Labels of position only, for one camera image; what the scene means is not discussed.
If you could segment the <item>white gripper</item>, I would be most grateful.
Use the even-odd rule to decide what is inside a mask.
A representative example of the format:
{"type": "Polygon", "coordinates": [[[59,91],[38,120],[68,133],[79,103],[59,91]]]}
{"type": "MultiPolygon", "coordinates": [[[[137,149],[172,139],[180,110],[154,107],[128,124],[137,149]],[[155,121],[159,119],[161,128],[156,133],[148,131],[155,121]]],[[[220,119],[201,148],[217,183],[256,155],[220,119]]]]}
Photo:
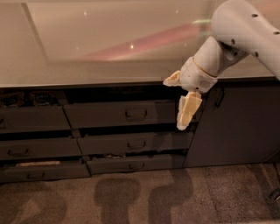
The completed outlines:
{"type": "Polygon", "coordinates": [[[201,94],[208,92],[217,80],[217,78],[202,71],[195,64],[193,57],[187,60],[180,71],[174,72],[164,80],[163,84],[167,87],[181,85],[184,90],[192,91],[179,99],[177,115],[177,128],[179,130],[185,130],[188,127],[202,103],[201,94]]]}

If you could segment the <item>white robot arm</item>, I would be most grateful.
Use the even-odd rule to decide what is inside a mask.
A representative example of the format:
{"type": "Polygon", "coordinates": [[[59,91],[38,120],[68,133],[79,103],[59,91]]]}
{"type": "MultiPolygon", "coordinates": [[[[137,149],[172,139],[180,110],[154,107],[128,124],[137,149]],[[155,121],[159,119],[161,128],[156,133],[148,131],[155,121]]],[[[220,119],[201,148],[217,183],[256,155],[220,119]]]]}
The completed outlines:
{"type": "Polygon", "coordinates": [[[185,130],[202,103],[201,96],[218,76],[248,55],[255,56],[280,79],[280,35],[246,0],[227,0],[211,19],[213,35],[185,64],[164,80],[167,87],[181,87],[187,95],[179,99],[177,128],[185,130]]]}

